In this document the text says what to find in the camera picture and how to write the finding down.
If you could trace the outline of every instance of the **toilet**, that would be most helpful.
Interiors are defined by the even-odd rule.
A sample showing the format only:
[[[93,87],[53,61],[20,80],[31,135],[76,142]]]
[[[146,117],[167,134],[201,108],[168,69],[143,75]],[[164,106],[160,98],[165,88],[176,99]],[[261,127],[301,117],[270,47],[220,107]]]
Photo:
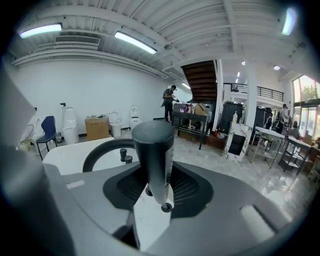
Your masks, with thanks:
[[[137,106],[133,105],[130,110],[130,129],[132,130],[137,125],[141,124],[140,114]]]
[[[109,124],[111,127],[111,135],[114,138],[121,136],[121,122],[117,111],[112,111],[109,113]]]
[[[76,115],[72,107],[66,107],[64,110],[62,134],[68,145],[79,142]]]
[[[37,139],[40,139],[42,136],[45,135],[45,131],[44,129],[42,129],[41,124],[42,124],[42,120],[40,118],[37,118],[35,123],[32,123],[32,125],[34,125],[34,129],[33,129],[33,135],[31,140],[34,145],[37,145]],[[40,151],[44,150],[45,148],[46,148],[46,145],[44,143],[39,144]]]

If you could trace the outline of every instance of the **air conditioner vent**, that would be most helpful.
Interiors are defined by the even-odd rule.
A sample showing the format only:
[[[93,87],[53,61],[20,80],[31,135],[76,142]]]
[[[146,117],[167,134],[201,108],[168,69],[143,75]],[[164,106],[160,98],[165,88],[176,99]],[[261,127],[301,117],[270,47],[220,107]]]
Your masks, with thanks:
[[[80,35],[58,35],[54,39],[55,43],[66,43],[66,44],[93,44],[98,46],[100,38]]]

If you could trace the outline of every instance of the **wooden stairs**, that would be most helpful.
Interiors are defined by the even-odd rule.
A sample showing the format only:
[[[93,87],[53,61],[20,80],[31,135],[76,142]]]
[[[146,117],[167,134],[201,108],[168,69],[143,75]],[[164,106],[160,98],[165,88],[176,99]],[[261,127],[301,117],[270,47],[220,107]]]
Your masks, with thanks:
[[[217,102],[217,77],[214,60],[181,67],[191,88],[192,99],[197,103]]]

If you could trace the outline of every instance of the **person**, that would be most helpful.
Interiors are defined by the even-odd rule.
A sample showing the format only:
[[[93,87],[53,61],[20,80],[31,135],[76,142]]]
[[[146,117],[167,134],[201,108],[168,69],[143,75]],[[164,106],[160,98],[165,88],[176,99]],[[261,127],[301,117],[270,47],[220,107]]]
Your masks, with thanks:
[[[288,117],[286,116],[286,109],[287,109],[287,105],[283,104],[282,109],[279,112],[279,120],[278,120],[278,127],[276,129],[276,132],[278,134],[282,133],[282,130],[284,129],[284,122],[285,122],[285,118],[287,119]]]
[[[301,137],[299,129],[298,129],[298,122],[293,122],[293,129],[289,132],[289,136],[295,137],[297,140]]]
[[[172,121],[172,102],[174,101],[174,90],[176,90],[176,86],[172,85],[171,88],[168,88],[163,93],[163,99],[164,99],[164,119],[167,123],[169,123],[168,120],[168,114],[170,116],[170,120]]]

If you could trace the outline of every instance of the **fluorescent light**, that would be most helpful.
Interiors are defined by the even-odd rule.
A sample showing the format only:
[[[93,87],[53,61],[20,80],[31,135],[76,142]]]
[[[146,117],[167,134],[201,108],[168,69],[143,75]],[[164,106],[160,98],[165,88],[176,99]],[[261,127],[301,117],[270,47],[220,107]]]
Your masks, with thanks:
[[[37,34],[41,33],[47,33],[47,32],[53,32],[53,31],[61,31],[62,26],[61,24],[51,24],[51,25],[45,25],[45,26],[40,26],[36,27],[27,31],[24,31],[20,33],[21,38],[28,38]]]
[[[135,46],[138,46],[139,48],[147,51],[148,53],[150,54],[155,54],[157,53],[157,50],[146,45],[144,42],[141,42],[140,40],[126,34],[126,33],[123,33],[123,32],[120,32],[120,31],[117,31],[114,35],[115,38],[118,38],[118,39],[121,39],[123,41],[126,41],[130,44],[133,44]]]
[[[183,86],[187,87],[188,89],[190,89],[190,86],[187,85],[186,83],[182,82],[181,84],[182,84]]]
[[[282,34],[290,36],[297,21],[297,13],[293,8],[286,10],[285,23],[282,28]]]

